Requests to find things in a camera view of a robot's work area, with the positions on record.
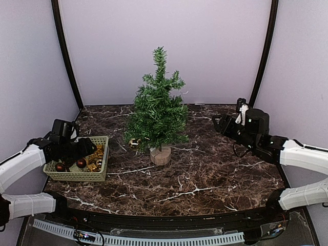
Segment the gold gift box ornament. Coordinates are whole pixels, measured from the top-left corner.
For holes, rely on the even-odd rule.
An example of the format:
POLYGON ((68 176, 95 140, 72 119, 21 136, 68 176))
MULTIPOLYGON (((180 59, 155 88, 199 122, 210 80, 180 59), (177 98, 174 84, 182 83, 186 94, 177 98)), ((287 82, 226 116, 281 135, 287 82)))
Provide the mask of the gold gift box ornament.
POLYGON ((90 172, 99 172, 101 170, 101 167, 99 167, 98 165, 96 165, 94 163, 87 165, 87 168, 90 172))

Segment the small green christmas tree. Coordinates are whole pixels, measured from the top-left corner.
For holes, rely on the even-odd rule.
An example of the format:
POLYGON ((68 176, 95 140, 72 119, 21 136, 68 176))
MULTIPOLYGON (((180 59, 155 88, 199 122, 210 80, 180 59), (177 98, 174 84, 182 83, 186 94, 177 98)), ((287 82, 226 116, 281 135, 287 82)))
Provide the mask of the small green christmas tree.
POLYGON ((152 55, 156 71, 142 77, 143 84, 136 92, 133 114, 129 116, 125 132, 125 140, 135 140, 140 153, 189 140, 185 133, 188 107, 183 104, 181 95, 171 94, 173 90, 181 90, 185 82, 178 70, 166 77, 167 52, 164 47, 156 48, 152 55))

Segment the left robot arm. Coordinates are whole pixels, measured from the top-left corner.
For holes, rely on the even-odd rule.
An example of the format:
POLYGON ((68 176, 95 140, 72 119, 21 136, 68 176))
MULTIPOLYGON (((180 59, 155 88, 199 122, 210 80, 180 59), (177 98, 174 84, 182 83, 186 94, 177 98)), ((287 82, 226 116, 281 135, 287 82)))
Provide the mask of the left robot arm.
POLYGON ((67 208, 67 199, 57 192, 31 194, 31 188, 24 188, 13 194, 6 191, 17 182, 22 183, 35 170, 55 161, 65 169, 77 161, 93 154, 97 147, 88 137, 79 136, 75 122, 55 119, 52 130, 44 137, 30 139, 16 154, 1 162, 1 228, 16 218, 52 213, 61 223, 72 220, 72 211, 67 208))

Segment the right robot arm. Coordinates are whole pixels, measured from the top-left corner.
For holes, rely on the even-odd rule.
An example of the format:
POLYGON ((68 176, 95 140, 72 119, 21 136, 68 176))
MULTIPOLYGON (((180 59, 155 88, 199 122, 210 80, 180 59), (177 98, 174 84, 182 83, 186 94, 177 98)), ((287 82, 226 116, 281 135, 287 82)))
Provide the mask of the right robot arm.
POLYGON ((281 211, 321 204, 327 207, 327 149, 296 139, 269 134, 269 115, 259 109, 241 109, 237 117, 212 117, 215 130, 259 159, 283 169, 288 188, 274 190, 261 217, 273 222, 281 211))

